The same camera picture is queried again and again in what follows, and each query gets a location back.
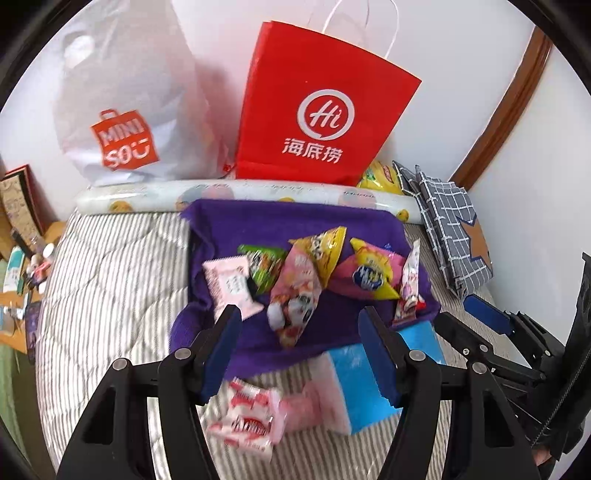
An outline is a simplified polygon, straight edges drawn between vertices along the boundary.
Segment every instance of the mattress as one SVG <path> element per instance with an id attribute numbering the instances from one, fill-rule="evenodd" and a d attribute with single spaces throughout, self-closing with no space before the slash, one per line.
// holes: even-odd
<path id="1" fill-rule="evenodd" d="M 410 241 L 428 240 L 422 226 L 405 227 Z M 70 218 L 57 251 L 56 264 L 41 312 L 37 385 L 41 423 L 47 449 L 58 467 L 76 423 L 100 379 L 116 358 L 133 364 L 153 362 L 168 354 L 168 336 L 175 317 L 187 303 L 188 224 L 175 213 Z M 431 251 L 421 249 L 434 295 L 452 312 L 508 356 L 508 340 L 465 313 L 446 290 Z M 480 295 L 492 302 L 486 288 Z M 465 359 L 443 339 L 450 365 Z M 248 381 L 297 393 L 310 379 L 307 362 Z M 227 387 L 205 407 L 198 407 L 202 426 L 217 420 L 227 405 Z M 148 419 L 156 478 L 168 479 L 157 402 L 148 400 Z M 450 403 L 442 402 L 428 478 L 441 477 Z M 222 480 L 343 480 L 375 479 L 394 437 L 398 416 L 392 416 L 353 436 L 317 427 L 287 435 L 267 464 L 208 439 Z"/>

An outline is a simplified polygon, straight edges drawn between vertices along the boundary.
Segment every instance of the purple cloth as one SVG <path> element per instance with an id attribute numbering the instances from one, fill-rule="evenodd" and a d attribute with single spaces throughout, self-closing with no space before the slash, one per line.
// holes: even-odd
<path id="1" fill-rule="evenodd" d="M 202 263 L 213 258 L 234 257 L 240 244 L 290 248 L 289 239 L 347 227 L 340 261 L 353 254 L 349 243 L 357 237 L 403 256 L 410 253 L 402 223 L 388 212 L 331 205 L 290 202 L 247 202 L 239 200 L 197 200 L 182 214 L 190 222 L 190 294 L 188 305 L 178 314 L 170 334 L 170 351 L 189 346 L 195 336 L 211 326 L 212 299 Z M 433 320 L 440 305 L 431 294 L 427 271 L 419 270 L 419 291 L 427 303 L 417 321 Z M 268 305 L 269 295 L 256 298 Z M 357 317 L 366 305 L 373 305 L 383 319 L 392 319 L 393 301 L 360 301 L 323 291 L 295 348 L 284 350 L 267 322 L 266 309 L 242 325 L 236 350 L 225 378 L 248 378 L 287 368 L 312 356 L 344 345 L 359 343 Z"/>

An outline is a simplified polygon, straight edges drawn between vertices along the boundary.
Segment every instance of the yellow bag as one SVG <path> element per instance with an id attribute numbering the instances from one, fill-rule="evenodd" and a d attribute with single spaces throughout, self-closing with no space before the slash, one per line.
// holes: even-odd
<path id="1" fill-rule="evenodd" d="M 353 282 L 361 289 L 371 291 L 374 300 L 399 299 L 400 295 L 390 285 L 394 277 L 390 257 L 382 253 L 382 249 L 359 238 L 352 238 L 351 246 L 359 265 L 353 274 Z"/>
<path id="2" fill-rule="evenodd" d="M 394 169 L 387 165 L 382 165 L 377 160 L 371 162 L 357 186 L 360 189 L 379 190 L 380 192 L 404 195 Z"/>
<path id="3" fill-rule="evenodd" d="M 339 226 L 318 235 L 290 240 L 292 245 L 297 245 L 310 256 L 318 271 L 322 288 L 328 285 L 329 278 L 339 261 L 346 232 L 347 227 Z"/>

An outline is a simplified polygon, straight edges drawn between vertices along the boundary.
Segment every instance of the haidilao bag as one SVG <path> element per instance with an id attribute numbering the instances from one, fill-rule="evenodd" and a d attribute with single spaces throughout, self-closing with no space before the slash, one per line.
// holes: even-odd
<path id="1" fill-rule="evenodd" d="M 357 185 L 420 83 L 337 38 L 263 23 L 242 107 L 237 178 Z"/>
<path id="2" fill-rule="evenodd" d="M 93 185 L 212 179 L 232 168 L 168 0 L 94 0 L 63 35 L 56 131 Z"/>

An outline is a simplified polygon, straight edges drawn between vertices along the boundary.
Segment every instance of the metal bolt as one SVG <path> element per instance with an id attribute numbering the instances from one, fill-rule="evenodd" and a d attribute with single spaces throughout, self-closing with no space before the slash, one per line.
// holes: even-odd
<path id="1" fill-rule="evenodd" d="M 415 362 L 422 362 L 427 358 L 427 355 L 425 355 L 425 353 L 420 350 L 410 350 L 408 356 Z"/>
<path id="2" fill-rule="evenodd" d="M 189 358 L 190 356 L 191 356 L 191 350 L 189 350 L 188 348 L 179 348 L 174 353 L 174 357 L 177 360 L 185 360 L 186 358 Z"/>
<path id="3" fill-rule="evenodd" d="M 113 362 L 113 369 L 115 370 L 123 370 L 127 367 L 127 360 L 125 358 L 118 358 Z"/>
<path id="4" fill-rule="evenodd" d="M 472 369 L 479 375 L 486 373 L 486 365 L 481 364 L 480 362 L 475 362 L 472 364 Z"/>

